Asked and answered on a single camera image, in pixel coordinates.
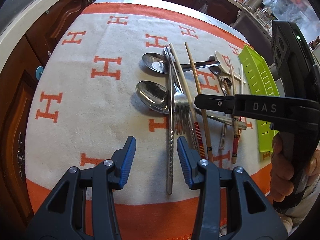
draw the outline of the metal fork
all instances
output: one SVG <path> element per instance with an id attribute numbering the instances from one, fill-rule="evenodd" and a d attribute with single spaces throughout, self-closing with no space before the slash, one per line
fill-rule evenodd
<path id="1" fill-rule="evenodd" d="M 176 90 L 173 95 L 174 98 L 174 124 L 176 134 L 182 134 L 186 132 L 186 125 L 189 117 L 189 102 L 187 96 L 182 91 L 181 82 L 177 73 L 177 70 L 173 63 L 173 56 L 170 52 L 170 47 L 166 46 L 164 48 L 165 56 L 167 57 L 169 64 L 173 69 L 173 85 Z"/>

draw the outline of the cabinet knob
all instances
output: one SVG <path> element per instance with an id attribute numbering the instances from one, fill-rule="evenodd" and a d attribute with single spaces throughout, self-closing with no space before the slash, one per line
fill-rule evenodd
<path id="1" fill-rule="evenodd" d="M 43 73 L 43 67 L 42 66 L 39 66 L 39 67 L 37 67 L 37 69 L 36 69 L 36 79 L 37 80 L 40 80 L 40 78 L 41 78 L 41 75 L 42 75 L 42 73 Z"/>

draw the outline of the orange stripe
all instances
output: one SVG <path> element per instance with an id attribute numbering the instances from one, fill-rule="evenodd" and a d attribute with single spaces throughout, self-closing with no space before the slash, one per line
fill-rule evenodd
<path id="1" fill-rule="evenodd" d="M 269 191 L 271 164 L 251 177 L 263 193 Z M 38 210 L 50 190 L 27 179 L 32 208 Z M 147 205 L 115 204 L 123 240 L 187 239 L 192 234 L 198 198 Z M 86 201 L 86 230 L 92 235 L 91 201 Z M 221 224 L 227 221 L 226 192 L 221 190 Z"/>
<path id="2" fill-rule="evenodd" d="M 157 7 L 131 3 L 94 3 L 85 8 L 81 14 L 91 13 L 120 13 L 150 16 L 154 18 L 182 23 L 193 28 L 200 29 L 202 31 L 211 33 L 217 37 L 223 38 L 227 42 L 241 49 L 243 49 L 244 45 L 246 44 L 238 37 L 217 26 L 214 26 L 212 24 L 206 23 L 204 21 L 201 21 L 199 19 L 193 18 L 185 14 Z"/>

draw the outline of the green plastic tray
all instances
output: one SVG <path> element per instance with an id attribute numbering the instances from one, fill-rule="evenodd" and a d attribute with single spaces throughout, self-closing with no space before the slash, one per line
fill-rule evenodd
<path id="1" fill-rule="evenodd" d="M 271 75 L 268 65 L 263 57 L 251 49 L 248 45 L 244 45 L 239 59 L 243 65 L 243 71 L 249 84 L 252 95 L 259 96 L 279 96 L 276 83 Z M 272 152 L 272 138 L 277 133 L 271 130 L 270 122 L 257 120 L 259 151 Z"/>

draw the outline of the hand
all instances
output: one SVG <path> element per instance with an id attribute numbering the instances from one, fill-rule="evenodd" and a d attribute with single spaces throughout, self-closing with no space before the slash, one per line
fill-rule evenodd
<path id="1" fill-rule="evenodd" d="M 276 134 L 272 140 L 273 154 L 271 155 L 272 169 L 270 172 L 270 194 L 274 201 L 281 202 L 285 196 L 293 191 L 293 183 L 290 179 L 293 176 L 294 168 L 292 164 L 281 154 L 282 139 Z M 311 185 L 320 174 L 320 148 L 317 147 L 306 167 L 309 175 L 307 186 Z"/>

